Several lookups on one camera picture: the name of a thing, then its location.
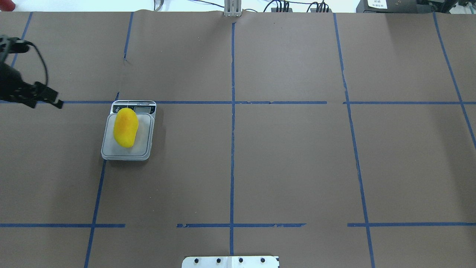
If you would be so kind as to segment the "yellow mango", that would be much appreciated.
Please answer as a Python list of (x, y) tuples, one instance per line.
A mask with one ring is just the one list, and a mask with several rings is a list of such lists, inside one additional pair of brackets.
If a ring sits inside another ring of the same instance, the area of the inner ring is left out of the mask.
[(131, 108), (123, 108), (117, 112), (113, 127), (114, 140), (124, 148), (134, 146), (138, 131), (138, 116)]

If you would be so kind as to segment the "red cylinder bottle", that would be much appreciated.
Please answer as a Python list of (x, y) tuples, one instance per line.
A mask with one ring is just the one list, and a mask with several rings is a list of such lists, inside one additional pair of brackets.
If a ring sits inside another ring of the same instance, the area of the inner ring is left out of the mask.
[(0, 0), (0, 10), (2, 12), (12, 12), (16, 8), (16, 4), (13, 0)]

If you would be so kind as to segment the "silver digital kitchen scale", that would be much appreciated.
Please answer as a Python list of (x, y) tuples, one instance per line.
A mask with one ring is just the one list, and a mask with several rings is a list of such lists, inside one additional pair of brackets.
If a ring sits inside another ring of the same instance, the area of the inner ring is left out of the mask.
[[(138, 131), (134, 146), (124, 148), (117, 144), (113, 137), (113, 127), (117, 112), (123, 108), (131, 108), (138, 116)], [(101, 155), (105, 160), (143, 161), (150, 156), (153, 129), (156, 114), (156, 103), (149, 100), (116, 100), (112, 102), (101, 147)]]

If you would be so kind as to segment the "black mini computer box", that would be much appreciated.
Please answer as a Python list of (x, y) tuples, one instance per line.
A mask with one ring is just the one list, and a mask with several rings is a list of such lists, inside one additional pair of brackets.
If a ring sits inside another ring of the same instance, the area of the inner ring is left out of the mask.
[(416, 0), (360, 0), (356, 13), (418, 13)]

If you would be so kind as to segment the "aluminium frame post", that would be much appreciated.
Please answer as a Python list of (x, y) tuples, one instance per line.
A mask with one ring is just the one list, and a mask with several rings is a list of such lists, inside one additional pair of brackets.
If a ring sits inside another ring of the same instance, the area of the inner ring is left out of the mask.
[(225, 17), (241, 17), (242, 10), (241, 0), (224, 0)]

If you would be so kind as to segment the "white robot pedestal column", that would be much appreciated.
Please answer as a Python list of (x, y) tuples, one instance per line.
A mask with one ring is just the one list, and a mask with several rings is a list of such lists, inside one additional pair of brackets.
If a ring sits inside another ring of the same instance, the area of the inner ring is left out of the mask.
[(182, 268), (279, 268), (278, 256), (187, 256)]

